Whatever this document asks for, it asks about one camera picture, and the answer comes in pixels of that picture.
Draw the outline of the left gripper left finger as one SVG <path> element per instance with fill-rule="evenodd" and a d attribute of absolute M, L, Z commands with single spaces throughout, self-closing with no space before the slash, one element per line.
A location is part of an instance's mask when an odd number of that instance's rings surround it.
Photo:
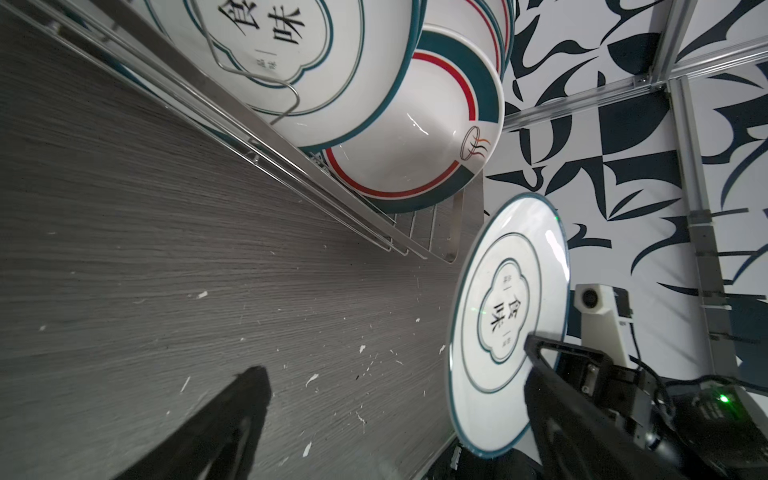
<path fill-rule="evenodd" d="M 251 367 L 119 479 L 246 479 L 272 390 L 267 369 Z"/>

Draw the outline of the wire dish rack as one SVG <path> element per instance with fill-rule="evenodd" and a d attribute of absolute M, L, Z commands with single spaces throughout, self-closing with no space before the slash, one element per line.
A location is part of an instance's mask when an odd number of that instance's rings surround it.
<path fill-rule="evenodd" d="M 438 210 L 427 211 L 429 230 L 416 230 L 417 216 L 388 216 L 333 179 L 185 57 L 124 1 L 4 1 L 4 12 L 23 20 L 72 53 L 119 80 L 137 74 L 147 96 L 192 127 L 286 186 L 358 236 L 390 252 L 454 263 L 460 252 L 464 195 L 452 198 L 449 232 L 435 241 Z"/>

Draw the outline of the white plate green cloud motif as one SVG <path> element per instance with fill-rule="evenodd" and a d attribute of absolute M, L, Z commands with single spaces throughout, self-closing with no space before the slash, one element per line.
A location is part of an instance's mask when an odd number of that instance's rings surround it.
<path fill-rule="evenodd" d="M 293 145 L 316 152 L 389 107 L 419 40 L 423 1 L 133 1 L 213 81 Z"/>
<path fill-rule="evenodd" d="M 500 456 L 528 430 L 525 341 L 564 339 L 570 282 L 565 230 L 545 197 L 508 200 L 477 234 L 457 281 L 446 373 L 454 429 L 476 456 Z"/>

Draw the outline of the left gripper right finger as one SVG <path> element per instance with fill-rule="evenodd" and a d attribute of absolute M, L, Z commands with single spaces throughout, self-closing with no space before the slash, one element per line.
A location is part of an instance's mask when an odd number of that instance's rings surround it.
<path fill-rule="evenodd" d="M 529 423 L 547 479 L 681 479 L 675 467 L 637 446 L 541 357 L 569 344 L 530 334 L 524 386 Z"/>

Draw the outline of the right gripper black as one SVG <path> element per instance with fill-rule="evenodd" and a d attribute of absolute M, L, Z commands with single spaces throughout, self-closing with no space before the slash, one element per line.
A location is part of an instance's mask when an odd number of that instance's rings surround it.
<path fill-rule="evenodd" d="M 664 380 L 644 363 L 630 369 L 603 354 L 564 355 L 563 378 L 688 479 L 767 476 L 767 415 L 752 396 L 763 386 L 719 375 Z"/>

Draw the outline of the white plate red green band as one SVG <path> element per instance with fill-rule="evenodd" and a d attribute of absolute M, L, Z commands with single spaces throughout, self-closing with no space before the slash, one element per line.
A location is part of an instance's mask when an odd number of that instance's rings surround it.
<path fill-rule="evenodd" d="M 381 116 L 320 157 L 340 183 L 380 211 L 422 210 L 481 173 L 501 136 L 504 106 L 487 56 L 457 32 L 427 25 Z"/>

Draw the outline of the aluminium frame crossbar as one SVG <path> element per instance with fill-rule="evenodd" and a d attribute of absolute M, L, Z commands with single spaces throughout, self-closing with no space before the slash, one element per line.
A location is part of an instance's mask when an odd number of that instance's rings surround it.
<path fill-rule="evenodd" d="M 559 119 L 578 111 L 609 105 L 643 96 L 665 88 L 673 80 L 706 77 L 737 66 L 767 59 L 767 36 L 762 36 L 709 54 L 683 60 L 661 80 L 652 82 L 649 75 L 611 82 L 575 95 L 546 101 L 519 113 L 505 116 L 503 131 L 512 132 L 530 125 Z"/>

